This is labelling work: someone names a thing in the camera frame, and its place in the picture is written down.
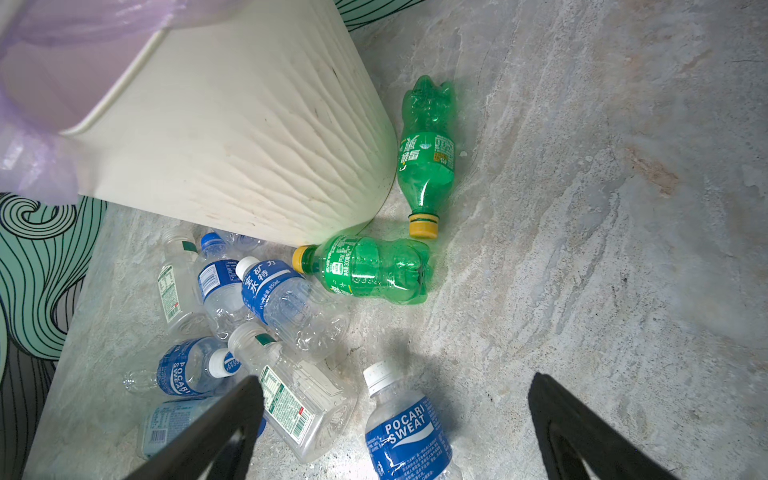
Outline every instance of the bottle label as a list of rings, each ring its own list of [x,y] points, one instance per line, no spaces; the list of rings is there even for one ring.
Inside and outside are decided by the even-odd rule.
[[[333,292],[352,295],[352,272],[349,271],[349,263],[352,261],[352,250],[360,238],[341,235],[328,249],[323,277]]]
[[[264,391],[264,410],[269,412],[275,422],[288,432],[290,438],[301,444],[315,414],[296,399],[296,396],[269,366],[265,366],[262,370],[259,382]]]
[[[224,369],[227,373],[235,373],[240,369],[240,362],[232,355],[232,352],[227,352],[224,357]]]
[[[413,134],[400,142],[399,171],[405,170],[409,162],[420,164],[437,162],[453,172],[455,152],[456,145],[448,137],[431,132]]]
[[[166,353],[157,365],[157,385],[168,395],[198,396],[187,383],[187,361],[195,343],[202,339],[187,340]]]
[[[366,433],[366,444],[381,480],[433,480],[453,456],[426,397]]]
[[[157,407],[147,423],[144,454],[151,457],[171,443],[196,419],[194,413],[203,401],[166,402]]]
[[[270,294],[282,282],[301,277],[301,274],[282,260],[258,263],[243,279],[243,303],[264,322],[264,307]]]
[[[203,268],[200,275],[197,276],[197,282],[200,284],[200,291],[203,294],[203,301],[222,286],[231,283],[241,283],[235,273],[237,260],[217,260]]]
[[[170,323],[176,314],[181,311],[179,293],[176,291],[176,277],[174,276],[174,268],[171,265],[166,266],[160,271],[160,276],[157,278],[157,287],[160,289],[165,321]]]

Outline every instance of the mineral water bottle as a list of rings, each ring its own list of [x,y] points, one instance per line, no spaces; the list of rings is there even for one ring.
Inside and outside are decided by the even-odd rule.
[[[206,319],[200,289],[193,273],[197,248],[192,238],[181,229],[163,234],[161,241],[165,261],[157,276],[157,287],[168,331],[175,336],[190,333],[195,324]]]
[[[437,238],[438,211],[453,187],[453,87],[423,75],[402,99],[402,141],[397,181],[411,206],[414,238]]]
[[[332,292],[378,296],[399,305],[422,303],[432,276],[429,247],[416,240],[385,242],[339,235],[293,253],[293,268],[316,276]]]
[[[392,360],[374,363],[363,371],[376,409],[366,423],[366,445],[382,480],[461,480],[452,461],[453,450],[435,409],[420,392],[402,384],[402,373]]]
[[[253,253],[253,251],[264,244],[264,240],[260,238],[248,237],[246,235],[240,235],[239,233],[227,232],[226,230],[219,230],[214,228],[214,232],[221,237],[221,240],[227,242],[227,244],[233,249],[242,253],[243,256],[247,256]]]
[[[165,402],[152,409],[139,427],[137,454],[146,460],[156,455],[218,402],[219,398],[216,396],[207,399],[177,400]],[[264,427],[266,420],[262,419],[257,437],[261,436]]]
[[[324,363],[298,359],[256,322],[232,332],[230,350],[258,375],[264,415],[301,463],[328,452],[357,402],[355,390]]]
[[[237,276],[248,309],[303,359],[325,359],[346,335],[349,318],[338,299],[285,262],[245,257]]]
[[[130,362],[123,376],[129,392],[165,392],[173,396],[202,396],[213,392],[240,368],[226,344],[207,336],[170,349],[149,349]]]
[[[243,304],[243,282],[237,277],[237,254],[217,233],[207,233],[200,241],[197,282],[208,313],[210,329],[227,340],[238,325],[248,320]]]

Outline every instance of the pocari sweat bottle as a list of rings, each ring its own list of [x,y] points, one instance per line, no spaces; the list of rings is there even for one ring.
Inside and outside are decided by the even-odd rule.
[[[153,409],[139,427],[136,453],[145,460],[156,455],[219,399],[220,397],[216,396],[207,399],[176,400],[165,402]],[[257,437],[261,436],[265,427],[266,419],[261,419]]]
[[[379,478],[461,480],[429,399],[402,384],[402,373],[390,359],[374,363],[362,374],[376,401],[366,423],[366,444]]]
[[[325,359],[346,335],[349,319],[340,304],[280,260],[245,257],[237,264],[243,302],[303,359]]]
[[[226,344],[212,336],[187,340],[167,351],[144,350],[131,365],[133,369],[123,376],[123,385],[129,392],[162,391],[186,397],[213,392],[240,368],[240,362]]]
[[[217,233],[207,233],[200,241],[197,282],[208,313],[210,329],[222,340],[247,319],[243,304],[243,282],[236,273],[237,254]]]

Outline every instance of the sprite bottle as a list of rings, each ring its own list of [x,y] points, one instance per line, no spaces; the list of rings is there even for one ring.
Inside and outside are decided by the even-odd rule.
[[[427,299],[432,276],[428,261],[429,247],[416,240],[386,242],[347,235],[293,253],[293,269],[316,276],[332,292],[377,296],[398,305]]]
[[[402,99],[402,141],[397,181],[411,206],[409,232],[414,238],[437,238],[438,210],[453,187],[455,120],[453,87],[439,87],[428,75]]]

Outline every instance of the clear plastic bottle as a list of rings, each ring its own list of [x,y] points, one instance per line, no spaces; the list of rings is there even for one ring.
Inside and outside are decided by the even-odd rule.
[[[302,463],[328,452],[357,403],[355,390],[328,370],[283,349],[256,322],[237,327],[229,340],[232,353],[264,391],[264,414],[272,428]]]
[[[366,444],[379,477],[462,480],[431,402],[403,385],[396,364],[383,360],[362,374],[376,401],[366,423]]]
[[[170,349],[148,349],[129,362],[132,370],[123,376],[129,392],[165,392],[173,396],[202,396],[213,392],[240,368],[227,345],[206,336],[191,339]]]
[[[349,318],[338,299],[287,263],[245,257],[237,264],[248,309],[303,359],[325,359],[346,335]]]
[[[243,304],[242,281],[237,277],[237,257],[217,233],[200,241],[197,282],[212,332],[226,341],[241,323],[253,318]]]
[[[139,427],[137,455],[145,460],[156,455],[218,402],[219,398],[215,396],[207,399],[177,400],[165,402],[153,409]],[[266,420],[262,419],[258,436],[261,436],[265,427]]]
[[[157,287],[163,313],[168,332],[175,336],[186,336],[206,318],[193,272],[197,248],[192,238],[181,228],[165,232],[161,241],[165,261],[157,276]]]
[[[222,240],[227,242],[230,247],[242,253],[243,256],[252,254],[256,248],[266,243],[260,238],[248,237],[246,235],[227,232],[226,230],[219,230],[217,228],[214,228],[214,232],[216,232]]]

